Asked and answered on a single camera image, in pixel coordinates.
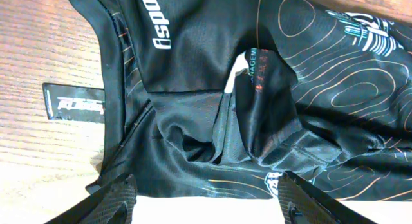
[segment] wood grain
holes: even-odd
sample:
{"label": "wood grain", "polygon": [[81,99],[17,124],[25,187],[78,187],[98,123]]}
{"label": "wood grain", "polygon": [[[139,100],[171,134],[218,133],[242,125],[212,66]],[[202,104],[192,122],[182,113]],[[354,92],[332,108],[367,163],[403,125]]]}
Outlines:
{"label": "wood grain", "polygon": [[[315,0],[412,23],[412,0]],[[43,82],[102,88],[91,26],[68,0],[0,0],[0,223],[42,223],[87,196],[104,126],[48,120]]]}

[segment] folded black shirt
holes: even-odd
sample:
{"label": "folded black shirt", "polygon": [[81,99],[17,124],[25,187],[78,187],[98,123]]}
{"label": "folded black shirt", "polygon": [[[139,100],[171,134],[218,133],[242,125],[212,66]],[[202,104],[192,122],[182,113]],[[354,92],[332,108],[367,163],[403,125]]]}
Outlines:
{"label": "folded black shirt", "polygon": [[291,170],[341,200],[412,200],[411,28],[307,0],[70,2],[100,43],[97,184],[271,198]]}

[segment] black fabric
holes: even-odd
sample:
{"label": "black fabric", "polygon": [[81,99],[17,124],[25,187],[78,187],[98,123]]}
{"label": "black fabric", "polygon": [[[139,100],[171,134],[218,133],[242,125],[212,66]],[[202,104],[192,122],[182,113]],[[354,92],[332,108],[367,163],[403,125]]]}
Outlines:
{"label": "black fabric", "polygon": [[102,54],[99,185],[271,198],[291,170],[338,199],[412,199],[411,28],[307,0],[70,1]]}

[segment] cloth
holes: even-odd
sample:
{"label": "cloth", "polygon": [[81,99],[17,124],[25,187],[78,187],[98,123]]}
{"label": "cloth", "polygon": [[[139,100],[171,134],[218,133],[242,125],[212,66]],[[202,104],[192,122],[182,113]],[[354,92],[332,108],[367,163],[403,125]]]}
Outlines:
{"label": "cloth", "polygon": [[70,2],[102,57],[97,184],[264,199],[291,170],[341,200],[412,200],[411,28],[307,0]]}

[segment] dark t-shirt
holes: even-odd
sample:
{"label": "dark t-shirt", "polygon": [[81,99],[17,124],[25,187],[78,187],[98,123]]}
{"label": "dark t-shirt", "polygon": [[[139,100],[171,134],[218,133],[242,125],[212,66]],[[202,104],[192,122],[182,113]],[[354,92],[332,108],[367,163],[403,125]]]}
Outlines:
{"label": "dark t-shirt", "polygon": [[100,43],[98,184],[271,198],[291,170],[342,200],[412,199],[411,28],[307,0],[70,1]]}

